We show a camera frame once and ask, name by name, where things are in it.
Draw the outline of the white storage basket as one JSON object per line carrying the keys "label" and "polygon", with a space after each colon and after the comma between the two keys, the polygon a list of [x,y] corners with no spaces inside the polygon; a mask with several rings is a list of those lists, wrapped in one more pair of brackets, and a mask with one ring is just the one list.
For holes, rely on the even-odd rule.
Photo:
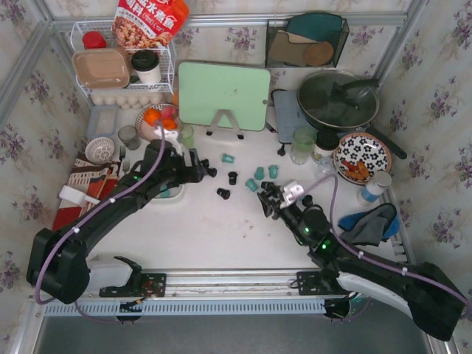
{"label": "white storage basket", "polygon": [[[184,166],[183,156],[177,154],[176,149],[166,142],[164,152],[159,165],[148,178],[151,189],[148,195],[152,198],[149,202],[153,204],[171,204],[183,196],[184,187],[178,182],[178,172]],[[169,198],[160,198],[162,190],[170,191]]]}

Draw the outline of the blue grey cloth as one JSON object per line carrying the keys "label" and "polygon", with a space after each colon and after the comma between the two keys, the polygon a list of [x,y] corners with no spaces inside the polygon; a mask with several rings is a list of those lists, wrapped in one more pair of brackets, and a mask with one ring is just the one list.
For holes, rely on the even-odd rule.
{"label": "blue grey cloth", "polygon": [[384,203],[365,212],[344,216],[338,222],[341,239],[353,245],[379,246],[395,236],[400,228],[397,208]]}

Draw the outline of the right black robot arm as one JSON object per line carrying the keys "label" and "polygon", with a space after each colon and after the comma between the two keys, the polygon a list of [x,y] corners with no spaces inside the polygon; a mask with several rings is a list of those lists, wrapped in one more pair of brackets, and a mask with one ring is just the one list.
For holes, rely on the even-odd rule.
{"label": "right black robot arm", "polygon": [[328,291],[341,288],[388,304],[440,341],[449,341],[459,320],[471,313],[470,302],[437,265],[397,263],[359,248],[381,242],[395,211],[377,207],[337,235],[332,212],[310,201],[295,181],[284,186],[264,181],[257,197],[264,215],[282,220],[296,242],[308,248]]}

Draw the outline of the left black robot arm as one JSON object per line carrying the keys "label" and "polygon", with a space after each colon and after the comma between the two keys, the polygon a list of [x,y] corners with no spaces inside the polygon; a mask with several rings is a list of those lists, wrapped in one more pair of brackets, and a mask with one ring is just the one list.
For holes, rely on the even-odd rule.
{"label": "left black robot arm", "polygon": [[36,303],[47,304],[41,293],[66,305],[78,300],[90,281],[86,259],[115,226],[150,203],[162,187],[197,184],[208,173],[209,161],[199,159],[195,148],[179,152],[169,136],[151,141],[105,200],[61,229],[43,228],[34,236],[26,279]]}

